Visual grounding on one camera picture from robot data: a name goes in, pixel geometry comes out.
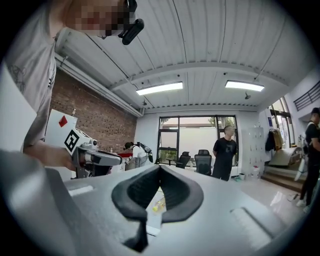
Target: white cabinet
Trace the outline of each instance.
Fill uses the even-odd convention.
[[[242,130],[242,168],[246,177],[251,174],[259,177],[265,169],[265,136],[264,129],[252,127]]]

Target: gray surface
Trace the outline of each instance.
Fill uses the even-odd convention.
[[[155,229],[161,229],[161,215],[166,211],[166,208],[164,208],[161,212],[155,212],[153,210],[153,207],[156,205],[158,201],[160,201],[164,197],[164,193],[158,191],[155,193],[152,201],[150,202],[149,206],[146,208],[146,211],[148,213],[148,220],[147,220],[147,226],[155,228]]]
[[[111,200],[112,189],[124,179],[139,174],[148,166],[115,173],[104,177],[71,180],[65,183],[68,190],[91,185],[94,190],[74,196],[73,199],[90,222],[103,233],[121,242],[135,235],[137,223],[126,220]],[[245,208],[270,234],[278,235],[284,224],[265,206],[253,200],[230,182],[210,176],[171,167],[172,170],[200,184],[204,192],[201,207],[186,221],[163,224],[159,235],[152,239],[142,255],[248,255],[254,250],[243,228],[230,211]],[[158,228],[157,222],[150,225]],[[128,255],[126,248],[117,246],[117,255]]]
[[[130,172],[113,173],[107,176],[73,179],[65,182],[65,186],[69,191],[92,186],[92,191],[72,197],[75,204],[102,233],[112,236],[120,243],[124,243],[136,235],[139,222],[128,221],[118,211],[112,202],[111,193],[119,182],[140,172],[141,170],[135,169]]]

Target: white shoe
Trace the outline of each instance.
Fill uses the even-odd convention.
[[[306,206],[306,207],[304,207],[304,208],[303,208],[303,211],[304,211],[306,214],[308,214],[308,213],[309,213],[309,211],[310,211],[310,207],[309,207],[309,205],[308,205],[308,206]]]
[[[306,201],[305,201],[305,200],[299,200],[299,201],[296,203],[296,206],[297,206],[297,207],[306,206]]]

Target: staircase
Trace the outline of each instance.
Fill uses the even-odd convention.
[[[307,174],[303,173],[300,179],[295,181],[298,167],[299,166],[293,165],[289,168],[265,166],[264,174],[261,176],[261,179],[286,189],[301,193],[301,189],[306,180]]]

